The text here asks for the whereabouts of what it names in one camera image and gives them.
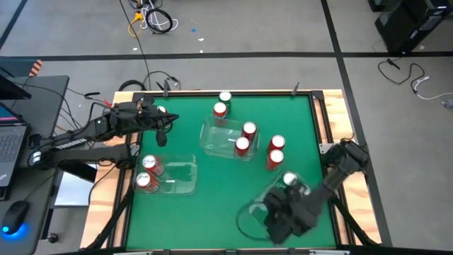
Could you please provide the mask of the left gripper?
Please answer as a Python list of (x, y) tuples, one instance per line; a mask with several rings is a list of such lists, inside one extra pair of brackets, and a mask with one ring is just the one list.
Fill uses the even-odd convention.
[(159, 147), (164, 147), (167, 143), (166, 124), (172, 123), (179, 118), (178, 114), (163, 113), (155, 107), (153, 103), (137, 101), (137, 123), (141, 131), (151, 130), (156, 132), (156, 143)]

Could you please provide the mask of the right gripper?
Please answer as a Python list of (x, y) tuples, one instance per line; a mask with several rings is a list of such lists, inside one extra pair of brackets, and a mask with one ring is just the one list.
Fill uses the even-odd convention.
[(267, 193), (263, 203), (267, 208), (266, 222), (277, 219), (283, 222), (274, 222), (268, 227), (270, 240), (274, 244), (282, 244), (291, 235), (308, 232), (316, 226), (321, 213), (321, 202), (318, 191), (301, 196), (298, 191), (285, 193)]

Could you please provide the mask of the clear plastic bin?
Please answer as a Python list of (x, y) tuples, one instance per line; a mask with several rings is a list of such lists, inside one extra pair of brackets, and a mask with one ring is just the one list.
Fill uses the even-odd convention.
[(213, 115), (205, 118), (200, 131), (200, 146), (210, 156), (226, 159), (236, 159), (249, 162), (258, 153), (260, 147), (260, 125), (256, 126), (253, 141), (249, 143), (248, 151), (240, 156), (235, 150), (236, 140), (242, 136), (246, 121), (225, 119), (221, 124), (215, 122)]
[(136, 186), (136, 177), (142, 172), (147, 172), (142, 166), (143, 158), (137, 160), (133, 178), (133, 189), (136, 193), (148, 195), (181, 195), (195, 191), (197, 184), (197, 157), (194, 154), (153, 154), (157, 156), (164, 165), (164, 173), (155, 176), (159, 180), (159, 189), (154, 193), (139, 191)]
[[(287, 186), (285, 187), (282, 183), (282, 175), (285, 173), (286, 171), (282, 171), (280, 172), (272, 181), (271, 183), (266, 187), (266, 189), (261, 193), (261, 195), (250, 201), (249, 203), (245, 204), (242, 209), (240, 209), (240, 211), (238, 212), (238, 215), (236, 216), (236, 226), (238, 228), (238, 230), (240, 231), (240, 233), (242, 233), (242, 235), (244, 235), (245, 237), (249, 238), (249, 239), (252, 239), (252, 240), (256, 240), (256, 241), (271, 241), (270, 240), (270, 235), (268, 233), (268, 227), (274, 223), (274, 222), (283, 222), (284, 220), (281, 220), (281, 219), (277, 219), (276, 221), (274, 222), (266, 222), (265, 221), (265, 217), (267, 216), (268, 212), (267, 212), (267, 208), (265, 206), (265, 204), (263, 203), (263, 200), (266, 196), (267, 193), (285, 193), (286, 191), (298, 191), (299, 192), (299, 189), (302, 187), (302, 186), (306, 186), (308, 187), (302, 180), (302, 178), (300, 178), (300, 176), (298, 174), (297, 177), (298, 177), (298, 183), (297, 185), (294, 185), (294, 186)], [(243, 231), (241, 228), (240, 228), (240, 217), (241, 217), (241, 214), (242, 213), (248, 213), (249, 215), (253, 216), (255, 220), (258, 221), (258, 223), (261, 224), (261, 226), (263, 226), (266, 230), (266, 232), (268, 233), (267, 237), (254, 237), (248, 233), (246, 233), (245, 231)]]

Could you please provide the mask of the red Coca-Cola can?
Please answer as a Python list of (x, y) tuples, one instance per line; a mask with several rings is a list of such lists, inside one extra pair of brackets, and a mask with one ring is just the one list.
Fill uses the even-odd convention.
[(245, 122), (241, 129), (241, 135), (249, 140), (249, 142), (253, 142), (254, 138), (257, 133), (256, 124), (253, 122)]
[(244, 157), (250, 149), (250, 141), (246, 137), (238, 137), (234, 143), (234, 151), (237, 156)]
[(273, 150), (282, 150), (285, 147), (285, 138), (282, 135), (274, 135), (268, 144), (267, 152), (271, 153)]
[(284, 160), (284, 154), (279, 149), (274, 149), (268, 153), (266, 168), (269, 171), (274, 171), (276, 168), (281, 165)]

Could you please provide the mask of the green table mat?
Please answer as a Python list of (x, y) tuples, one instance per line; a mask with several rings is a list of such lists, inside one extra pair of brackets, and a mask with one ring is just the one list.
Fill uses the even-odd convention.
[(273, 180), (266, 167), (270, 138), (286, 139), (282, 169), (297, 172), (309, 186), (322, 179), (318, 140), (308, 96), (237, 96), (232, 118), (259, 125), (260, 146), (250, 161), (213, 157), (199, 142), (201, 127), (216, 97), (159, 98), (156, 103), (178, 115), (165, 147), (155, 134), (143, 135), (145, 154), (193, 154), (198, 161), (195, 190), (183, 194), (136, 193), (127, 236), (128, 249), (268, 248), (266, 231), (241, 206)]

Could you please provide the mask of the black desk beam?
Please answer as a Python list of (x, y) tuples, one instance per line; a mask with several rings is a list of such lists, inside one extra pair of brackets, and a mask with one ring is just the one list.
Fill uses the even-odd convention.
[(80, 179), (93, 183), (96, 179), (97, 169), (89, 165), (76, 166), (75, 168), (60, 169), (63, 173), (72, 174)]

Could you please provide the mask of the white board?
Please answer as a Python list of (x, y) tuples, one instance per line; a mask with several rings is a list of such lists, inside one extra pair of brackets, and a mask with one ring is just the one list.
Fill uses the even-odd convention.
[(94, 182), (64, 172), (59, 182), (54, 206), (88, 206), (88, 195)]

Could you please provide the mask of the grey desk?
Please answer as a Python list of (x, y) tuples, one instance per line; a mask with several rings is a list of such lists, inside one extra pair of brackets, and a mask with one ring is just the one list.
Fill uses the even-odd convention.
[[(52, 135), (69, 77), (37, 76), (29, 79), (16, 77), (11, 81), (24, 83), (25, 90), (32, 95), (32, 98), (2, 102), (29, 123), (29, 135), (43, 137)], [(0, 199), (0, 225), (6, 211), (13, 203), (20, 200), (28, 202), (28, 212), (17, 233), (8, 236), (1, 231), (0, 226), (0, 255), (31, 255), (42, 237), (56, 171), (29, 168), (27, 160), (32, 151), (33, 149), (28, 146), (28, 139), (25, 139), (18, 154), (18, 164), (13, 172), (12, 181), (7, 189), (7, 199)]]

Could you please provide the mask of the orange black striped marker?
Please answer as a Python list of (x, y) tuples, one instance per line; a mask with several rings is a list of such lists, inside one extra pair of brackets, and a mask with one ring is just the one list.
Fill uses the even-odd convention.
[(31, 67), (31, 70), (30, 70), (28, 76), (36, 77), (39, 74), (39, 72), (40, 72), (42, 64), (43, 64), (43, 61), (41, 59), (35, 60), (35, 62), (33, 63), (32, 67)]

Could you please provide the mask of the black monitor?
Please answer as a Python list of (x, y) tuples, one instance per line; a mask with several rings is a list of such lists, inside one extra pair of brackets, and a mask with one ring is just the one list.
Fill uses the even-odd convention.
[(32, 95), (12, 81), (0, 75), (0, 100), (22, 100), (31, 99)]

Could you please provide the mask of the black laptop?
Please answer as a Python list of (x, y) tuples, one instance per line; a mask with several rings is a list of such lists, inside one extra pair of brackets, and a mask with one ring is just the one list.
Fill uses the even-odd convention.
[(0, 103), (0, 201), (8, 199), (8, 187), (27, 133), (28, 123)]

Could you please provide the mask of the black computer mouse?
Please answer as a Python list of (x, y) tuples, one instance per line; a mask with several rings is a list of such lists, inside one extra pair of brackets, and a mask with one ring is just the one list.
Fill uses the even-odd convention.
[(25, 200), (11, 204), (1, 221), (1, 232), (12, 235), (19, 231), (29, 209), (29, 203)]

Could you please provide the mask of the black computer cases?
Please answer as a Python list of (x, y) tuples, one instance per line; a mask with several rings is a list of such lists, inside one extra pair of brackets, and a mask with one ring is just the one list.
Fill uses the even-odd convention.
[(379, 34), (373, 52), (453, 52), (453, 0), (367, 0)]

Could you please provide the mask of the black aluminium table frame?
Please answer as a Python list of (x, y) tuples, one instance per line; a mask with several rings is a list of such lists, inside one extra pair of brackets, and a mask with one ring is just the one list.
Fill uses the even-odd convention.
[[(291, 96), (288, 91), (235, 91), (233, 98), (237, 96)], [(326, 94), (322, 91), (300, 91), (296, 96), (308, 96), (311, 99), (311, 111), (314, 121), (314, 128), (316, 130), (316, 139), (318, 143), (321, 142), (322, 131), (321, 125), (327, 119), (325, 108)], [(218, 97), (215, 91), (175, 91), (166, 98), (181, 98), (181, 97)], [(143, 134), (140, 135), (141, 150), (143, 147)], [(118, 239), (120, 241), (120, 248), (123, 251), (149, 251), (153, 254), (168, 254), (168, 255), (184, 255), (184, 254), (223, 254), (226, 249), (128, 249), (127, 236), (130, 226), (130, 215), (132, 212), (132, 204), (134, 195), (131, 197), (130, 204), (125, 209), (125, 214), (122, 219), (118, 221), (120, 229)], [(301, 237), (292, 237), (281, 246), (275, 246), (270, 243), (268, 248), (250, 248), (250, 249), (236, 249), (239, 255), (248, 254), (282, 254), (282, 255), (295, 255), (295, 254), (308, 254), (311, 250), (324, 250), (328, 252), (338, 253), (345, 247), (346, 243), (340, 238), (341, 223), (339, 217), (334, 210), (332, 204), (325, 205), (321, 213), (318, 225)]]

